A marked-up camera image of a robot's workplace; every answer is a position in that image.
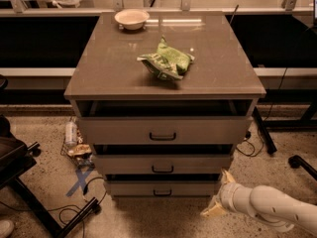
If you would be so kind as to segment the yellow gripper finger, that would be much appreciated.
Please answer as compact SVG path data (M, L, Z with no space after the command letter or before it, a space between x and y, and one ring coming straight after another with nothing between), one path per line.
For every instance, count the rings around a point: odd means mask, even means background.
M226 170L222 170L221 184L235 182L234 177Z
M214 218L226 213L227 211L220 202L220 199L217 196L213 196L209 205L200 212L200 215L205 218Z

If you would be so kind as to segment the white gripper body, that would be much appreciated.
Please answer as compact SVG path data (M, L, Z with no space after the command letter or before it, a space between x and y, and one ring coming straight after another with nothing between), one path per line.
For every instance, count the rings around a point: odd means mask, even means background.
M217 202L228 212L243 213L254 216L250 196L252 189L236 182L229 182L220 186L216 196Z

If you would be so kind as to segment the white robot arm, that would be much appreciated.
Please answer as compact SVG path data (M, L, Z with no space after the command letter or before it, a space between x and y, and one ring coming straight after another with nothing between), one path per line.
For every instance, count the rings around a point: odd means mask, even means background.
M218 193L200 215L217 217L229 212L245 214L278 232L287 232L297 225L317 235L316 205L299 201L271 186L243 186L223 170Z

